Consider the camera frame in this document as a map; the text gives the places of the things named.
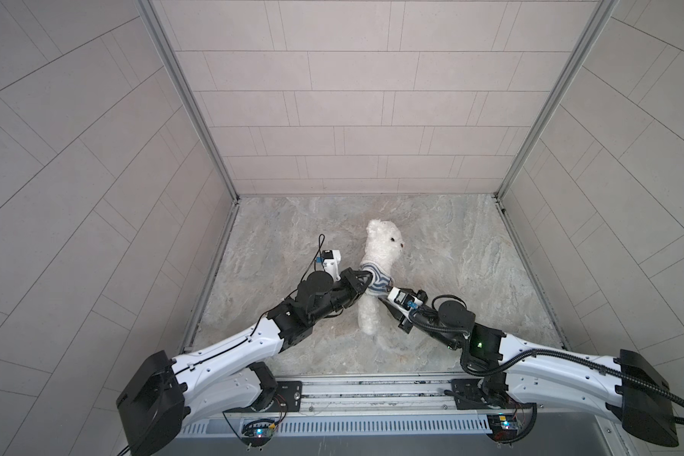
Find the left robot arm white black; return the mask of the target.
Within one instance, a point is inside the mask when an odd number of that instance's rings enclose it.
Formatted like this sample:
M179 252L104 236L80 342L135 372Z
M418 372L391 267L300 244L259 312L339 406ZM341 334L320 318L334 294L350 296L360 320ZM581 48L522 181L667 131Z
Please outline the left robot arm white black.
M123 454L153 455L194 421L228 410L263 410L277 380L265 361L310 336L317 322L355 304L374 276L343 270L338 279L315 271L295 296L263 313L256 324L195 353L150 355L116 400L127 447Z

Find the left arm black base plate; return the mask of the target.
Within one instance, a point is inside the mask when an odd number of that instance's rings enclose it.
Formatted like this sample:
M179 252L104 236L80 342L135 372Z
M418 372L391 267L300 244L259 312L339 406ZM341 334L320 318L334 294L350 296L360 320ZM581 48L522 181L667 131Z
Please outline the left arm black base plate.
M264 388L260 396L249 407L232 408L229 412L298 412L302 388L303 383L301 381L280 381L275 389Z

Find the green circuit board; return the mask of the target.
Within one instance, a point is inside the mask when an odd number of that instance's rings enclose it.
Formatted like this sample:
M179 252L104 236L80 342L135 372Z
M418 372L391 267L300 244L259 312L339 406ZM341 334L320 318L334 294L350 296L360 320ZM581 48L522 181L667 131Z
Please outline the green circuit board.
M513 414L488 414L486 419L491 430L488 437L494 442L513 440L524 428L524 425Z
M276 434L277 422L272 419L258 419L244 424L241 441L249 448L261 448L268 444Z

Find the blue white striped sweater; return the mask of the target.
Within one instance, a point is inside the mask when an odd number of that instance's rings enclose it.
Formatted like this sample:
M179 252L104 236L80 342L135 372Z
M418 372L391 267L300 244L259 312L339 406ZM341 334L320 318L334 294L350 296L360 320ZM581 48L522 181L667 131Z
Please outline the blue white striped sweater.
M394 285L393 277L373 261L363 261L360 269L372 274L372 281L366 290L370 296L388 296Z

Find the right green circuit board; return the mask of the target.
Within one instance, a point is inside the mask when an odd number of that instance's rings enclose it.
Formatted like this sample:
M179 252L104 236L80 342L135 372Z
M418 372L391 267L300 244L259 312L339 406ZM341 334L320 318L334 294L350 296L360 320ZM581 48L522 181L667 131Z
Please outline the right green circuit board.
M488 437L494 442L513 440L524 428L524 425L513 414L488 414L486 419L491 430Z

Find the left green circuit board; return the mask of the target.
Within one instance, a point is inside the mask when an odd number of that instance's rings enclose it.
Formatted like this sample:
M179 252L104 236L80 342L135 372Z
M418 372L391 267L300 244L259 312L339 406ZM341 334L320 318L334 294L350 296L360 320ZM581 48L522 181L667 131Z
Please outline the left green circuit board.
M258 419L244 424L241 441L249 448L261 448L268 444L276 434L277 422L272 419Z

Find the left corner aluminium profile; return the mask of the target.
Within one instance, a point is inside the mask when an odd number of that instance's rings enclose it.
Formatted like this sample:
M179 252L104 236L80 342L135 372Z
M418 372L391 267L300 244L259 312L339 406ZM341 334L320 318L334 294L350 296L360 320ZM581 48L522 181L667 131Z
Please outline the left corner aluminium profile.
M203 119L203 114L201 113L198 101L190 89L188 81L182 71L181 63L170 44L169 38L163 25L161 24L160 17L152 1L149 0L138 0L136 1L137 9L142 22L146 25L147 31L150 35L152 42L154 43L157 52L160 55L165 69L168 73L169 79L173 84L174 88L178 92L180 100L184 105L186 112L189 116L190 122L192 123L195 131L199 135L199 139L203 143L209 153L218 173L220 173L220 178L222 178L226 189L228 190L234 205L239 204L239 194L233 185L230 174L222 161L222 156L217 148L217 145L210 133L205 119Z

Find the corner aluminium profile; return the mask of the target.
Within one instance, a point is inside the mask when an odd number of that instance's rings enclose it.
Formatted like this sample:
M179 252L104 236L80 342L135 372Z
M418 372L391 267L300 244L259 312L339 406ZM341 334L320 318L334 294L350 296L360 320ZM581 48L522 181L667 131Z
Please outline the corner aluminium profile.
M220 173L220 178L222 178L226 189L228 190L234 205L239 204L239 194L233 185L230 174L222 161L222 156L217 148L217 145L210 133L205 119L203 119L203 114L201 113L198 101L190 89L188 81L182 71L181 63L170 44L169 38L163 25L161 24L160 17L152 1L149 0L138 0L136 1L137 9L142 22L146 25L147 31L150 35L152 42L154 43L157 52L160 55L165 69L168 73L169 79L173 84L174 88L178 92L180 100L184 105L186 112L189 116L190 122L192 123L195 131L199 135L199 139L203 143L209 153L218 173Z
M515 181L518 173L523 168L527 157L530 155L535 145L542 136L543 131L547 127L551 118L553 117L558 106L562 102L564 95L572 85L579 69L583 66L592 47L600 37L607 21L611 17L613 10L617 7L618 0L602 0L599 1L594 9L591 17L585 24L583 33L579 37L576 45L569 55L556 84L550 91L548 97L541 108L534 124L529 129L524 142L522 143L519 152L505 175L503 182L497 192L494 194L499 205L504 205L504 198L508 190Z

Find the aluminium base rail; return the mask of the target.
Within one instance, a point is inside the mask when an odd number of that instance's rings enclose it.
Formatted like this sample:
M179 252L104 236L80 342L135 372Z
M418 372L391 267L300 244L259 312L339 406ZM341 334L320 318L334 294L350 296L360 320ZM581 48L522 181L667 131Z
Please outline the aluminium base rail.
M415 414L422 410L458 410L453 398L444 395L454 379L444 377L366 377L366 378L307 378L303 388L300 410L291 413L392 413ZM518 376L520 383L508 394L520 403L534 403L555 409L588 412L614 420L615 407L609 408L596 396L573 393L563 385L531 376ZM266 370L242 370L192 399L184 386L173 388L150 417L153 423L168 422L184 427L212 418L235 408L249 407L264 388L274 390L279 380ZM496 410L470 410L492 413Z

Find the white teddy bear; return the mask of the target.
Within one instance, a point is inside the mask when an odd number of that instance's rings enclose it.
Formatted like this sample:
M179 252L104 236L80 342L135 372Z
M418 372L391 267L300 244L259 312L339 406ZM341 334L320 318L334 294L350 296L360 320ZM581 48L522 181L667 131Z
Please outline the white teddy bear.
M393 222L370 220L367 225L365 252L361 263L373 261L391 275L391 267L401 257L404 245L403 236ZM379 308L378 298L366 292L357 301L358 326L363 334L374 336L377 333L381 324Z

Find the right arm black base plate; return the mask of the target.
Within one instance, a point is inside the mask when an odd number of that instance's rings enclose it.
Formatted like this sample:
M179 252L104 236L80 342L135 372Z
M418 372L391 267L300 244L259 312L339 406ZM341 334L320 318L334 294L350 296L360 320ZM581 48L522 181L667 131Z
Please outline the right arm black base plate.
M531 405L517 402L508 394L504 383L488 378L454 379L444 395L454 399L458 410L515 410L530 409Z

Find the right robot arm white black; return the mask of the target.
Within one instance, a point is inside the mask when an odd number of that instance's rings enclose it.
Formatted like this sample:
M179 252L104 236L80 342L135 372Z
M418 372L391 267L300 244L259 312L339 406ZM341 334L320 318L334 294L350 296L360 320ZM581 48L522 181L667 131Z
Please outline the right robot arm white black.
M617 422L631 436L678 446L666 380L634 351L583 355L541 346L477 322L460 298L445 294L431 307L395 291L384 304L404 332L417 328L460 354L468 377L446 395L460 410L531 410L554 406Z

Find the right corner aluminium profile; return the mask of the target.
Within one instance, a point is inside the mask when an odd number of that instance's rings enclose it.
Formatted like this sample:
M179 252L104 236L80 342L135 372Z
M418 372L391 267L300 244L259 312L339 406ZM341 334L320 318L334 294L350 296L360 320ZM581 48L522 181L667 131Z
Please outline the right corner aluminium profile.
M527 157L530 155L535 145L542 136L543 131L547 127L551 118L553 117L558 106L562 102L564 95L572 85L579 69L583 66L592 47L600 37L607 21L611 17L613 10L617 7L618 0L602 0L599 1L594 9L591 17L585 24L583 33L579 37L576 45L569 55L556 84L550 91L548 97L541 108L534 124L529 129L524 142L522 143L519 152L505 175L503 182L497 192L494 194L499 205L504 205L504 198L508 190L515 181L518 173L523 168Z

